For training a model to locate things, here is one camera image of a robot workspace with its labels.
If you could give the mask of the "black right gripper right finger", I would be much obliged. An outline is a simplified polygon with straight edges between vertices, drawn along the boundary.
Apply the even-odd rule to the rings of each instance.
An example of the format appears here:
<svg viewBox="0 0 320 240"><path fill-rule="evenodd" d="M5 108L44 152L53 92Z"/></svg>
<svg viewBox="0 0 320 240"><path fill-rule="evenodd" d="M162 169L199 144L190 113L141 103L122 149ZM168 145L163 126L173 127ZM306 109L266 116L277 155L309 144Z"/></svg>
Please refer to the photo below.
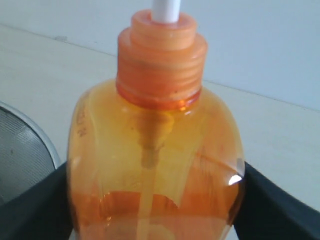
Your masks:
<svg viewBox="0 0 320 240"><path fill-rule="evenodd" d="M320 213L288 194L250 164L234 228L240 240L318 240Z"/></svg>

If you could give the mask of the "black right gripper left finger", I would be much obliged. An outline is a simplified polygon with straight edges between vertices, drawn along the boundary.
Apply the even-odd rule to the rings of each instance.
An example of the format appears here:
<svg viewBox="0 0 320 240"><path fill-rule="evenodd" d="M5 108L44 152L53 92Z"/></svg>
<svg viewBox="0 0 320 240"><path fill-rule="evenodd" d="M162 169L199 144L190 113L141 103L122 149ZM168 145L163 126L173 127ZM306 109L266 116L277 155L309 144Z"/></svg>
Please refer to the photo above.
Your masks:
<svg viewBox="0 0 320 240"><path fill-rule="evenodd" d="M0 207L2 240L68 240L72 230L66 163Z"/></svg>

